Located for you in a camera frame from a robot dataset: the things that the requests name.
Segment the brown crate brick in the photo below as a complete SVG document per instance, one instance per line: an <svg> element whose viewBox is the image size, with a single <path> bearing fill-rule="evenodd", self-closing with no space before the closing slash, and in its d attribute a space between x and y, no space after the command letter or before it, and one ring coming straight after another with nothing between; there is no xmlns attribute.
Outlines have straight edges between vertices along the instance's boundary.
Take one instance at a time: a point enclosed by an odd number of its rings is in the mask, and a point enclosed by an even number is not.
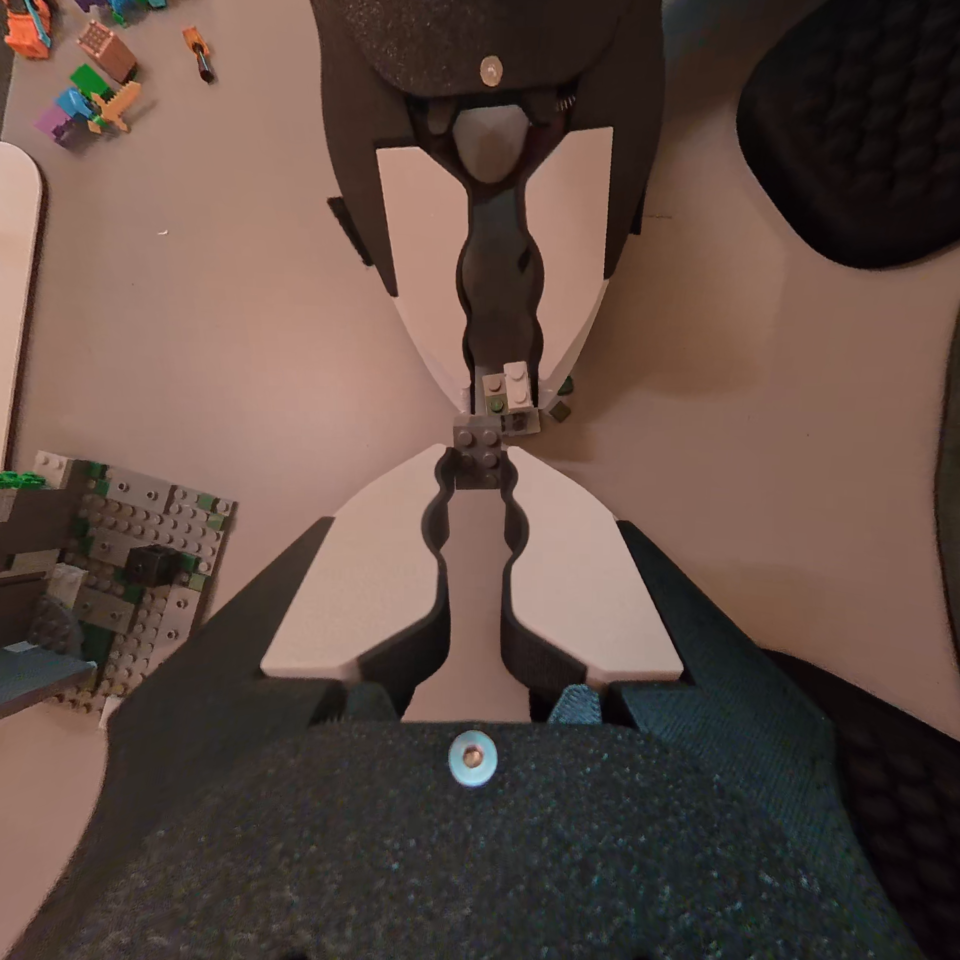
<svg viewBox="0 0 960 960"><path fill-rule="evenodd" d="M125 41L98 20L89 20L77 38L79 49L117 84L136 78L138 60Z"/></svg>

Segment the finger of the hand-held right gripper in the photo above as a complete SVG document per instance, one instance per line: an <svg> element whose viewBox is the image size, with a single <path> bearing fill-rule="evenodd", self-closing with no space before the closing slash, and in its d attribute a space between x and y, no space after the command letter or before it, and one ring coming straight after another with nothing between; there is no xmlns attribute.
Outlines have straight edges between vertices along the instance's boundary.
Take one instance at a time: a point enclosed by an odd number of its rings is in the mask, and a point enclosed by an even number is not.
<svg viewBox="0 0 960 960"><path fill-rule="evenodd" d="M541 351L532 384L556 396L582 353L607 289L605 258L614 130L574 129L517 174L525 226L542 269L535 307Z"/></svg>
<svg viewBox="0 0 960 960"><path fill-rule="evenodd" d="M467 316L458 291L470 232L468 193L417 146L376 152L397 312L428 372L459 411L471 409L464 356Z"/></svg>

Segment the purple blue green brick figure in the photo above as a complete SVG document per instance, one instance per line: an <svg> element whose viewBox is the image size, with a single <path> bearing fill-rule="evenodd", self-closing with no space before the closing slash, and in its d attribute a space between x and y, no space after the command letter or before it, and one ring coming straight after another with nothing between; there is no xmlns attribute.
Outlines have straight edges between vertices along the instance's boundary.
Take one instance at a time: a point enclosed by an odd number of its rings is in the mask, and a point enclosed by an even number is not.
<svg viewBox="0 0 960 960"><path fill-rule="evenodd" d="M168 9L168 1L75 1L79 9L86 15L97 11L121 26L128 27L147 13Z"/></svg>

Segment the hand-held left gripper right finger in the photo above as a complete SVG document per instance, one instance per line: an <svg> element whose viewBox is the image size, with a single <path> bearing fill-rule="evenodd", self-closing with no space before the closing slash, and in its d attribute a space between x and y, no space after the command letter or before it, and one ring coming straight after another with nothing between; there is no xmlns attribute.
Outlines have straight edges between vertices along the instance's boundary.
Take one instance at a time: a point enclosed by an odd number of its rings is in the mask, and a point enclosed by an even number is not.
<svg viewBox="0 0 960 960"><path fill-rule="evenodd" d="M617 685L677 684L685 665L615 514L521 447L505 450L501 479L500 656L530 715L570 687L603 700Z"/></svg>

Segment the small brown toy tool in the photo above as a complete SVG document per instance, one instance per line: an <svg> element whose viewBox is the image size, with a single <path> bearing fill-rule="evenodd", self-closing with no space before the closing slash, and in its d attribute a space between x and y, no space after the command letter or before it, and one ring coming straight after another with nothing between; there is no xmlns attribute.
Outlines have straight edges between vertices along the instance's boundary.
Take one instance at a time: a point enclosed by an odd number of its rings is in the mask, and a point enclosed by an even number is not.
<svg viewBox="0 0 960 960"><path fill-rule="evenodd" d="M212 85L216 81L216 75L210 62L210 47L196 27L187 27L182 31L183 39L193 54L198 76L206 84Z"/></svg>

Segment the dark grey brick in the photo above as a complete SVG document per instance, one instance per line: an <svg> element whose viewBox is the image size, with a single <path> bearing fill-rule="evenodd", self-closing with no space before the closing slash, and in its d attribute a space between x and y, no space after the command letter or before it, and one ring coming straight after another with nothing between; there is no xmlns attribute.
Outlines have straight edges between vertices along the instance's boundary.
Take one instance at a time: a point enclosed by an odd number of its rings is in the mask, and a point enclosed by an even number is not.
<svg viewBox="0 0 960 960"><path fill-rule="evenodd" d="M457 491L498 490L501 484L502 430L498 416L460 416L452 428Z"/></svg>

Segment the orange figure with blue pickaxe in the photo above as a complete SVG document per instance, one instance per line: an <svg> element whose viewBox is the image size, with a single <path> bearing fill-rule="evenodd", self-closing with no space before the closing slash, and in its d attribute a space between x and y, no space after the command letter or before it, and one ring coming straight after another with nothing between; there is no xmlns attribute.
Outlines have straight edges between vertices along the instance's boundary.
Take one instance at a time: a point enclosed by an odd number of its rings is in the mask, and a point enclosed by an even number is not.
<svg viewBox="0 0 960 960"><path fill-rule="evenodd" d="M31 61L46 61L52 49L52 11L45 1L2 1L6 46Z"/></svg>

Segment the colourful figure with yellow sword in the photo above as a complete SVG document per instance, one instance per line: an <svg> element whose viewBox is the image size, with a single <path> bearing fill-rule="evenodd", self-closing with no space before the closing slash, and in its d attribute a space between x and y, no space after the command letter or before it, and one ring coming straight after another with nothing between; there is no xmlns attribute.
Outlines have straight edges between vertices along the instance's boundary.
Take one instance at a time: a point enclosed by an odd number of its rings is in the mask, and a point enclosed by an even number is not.
<svg viewBox="0 0 960 960"><path fill-rule="evenodd" d="M128 134L127 113L138 105L142 84L138 78L111 82L93 66L82 64L31 126L55 145L67 149L81 129L94 137Z"/></svg>

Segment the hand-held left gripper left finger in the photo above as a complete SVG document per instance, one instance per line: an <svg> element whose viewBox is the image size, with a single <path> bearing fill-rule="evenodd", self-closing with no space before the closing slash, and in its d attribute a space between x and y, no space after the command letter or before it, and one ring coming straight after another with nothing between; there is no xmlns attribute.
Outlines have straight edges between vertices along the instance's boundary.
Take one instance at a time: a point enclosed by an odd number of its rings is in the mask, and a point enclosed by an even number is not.
<svg viewBox="0 0 960 960"><path fill-rule="evenodd" d="M335 514L260 661L270 678L381 687L398 716L450 654L452 449L427 447Z"/></svg>

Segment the grey baseplate brick building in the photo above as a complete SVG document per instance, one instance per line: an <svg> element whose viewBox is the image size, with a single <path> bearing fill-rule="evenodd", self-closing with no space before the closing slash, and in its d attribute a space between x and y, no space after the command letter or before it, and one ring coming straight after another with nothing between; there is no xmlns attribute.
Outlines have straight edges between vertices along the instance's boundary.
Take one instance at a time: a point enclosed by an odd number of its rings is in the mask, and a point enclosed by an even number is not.
<svg viewBox="0 0 960 960"><path fill-rule="evenodd" d="M233 498L38 451L1 474L1 716L105 717L200 625Z"/></svg>

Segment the grey brick pillar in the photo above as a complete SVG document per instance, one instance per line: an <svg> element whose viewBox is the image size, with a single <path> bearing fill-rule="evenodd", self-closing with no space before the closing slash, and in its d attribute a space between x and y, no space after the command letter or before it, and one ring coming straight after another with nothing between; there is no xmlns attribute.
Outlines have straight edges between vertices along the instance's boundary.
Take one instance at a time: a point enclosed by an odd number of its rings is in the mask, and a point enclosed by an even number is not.
<svg viewBox="0 0 960 960"><path fill-rule="evenodd" d="M484 413L495 421L501 436L517 438L541 432L526 361L506 363L502 370L484 374L481 386Z"/></svg>

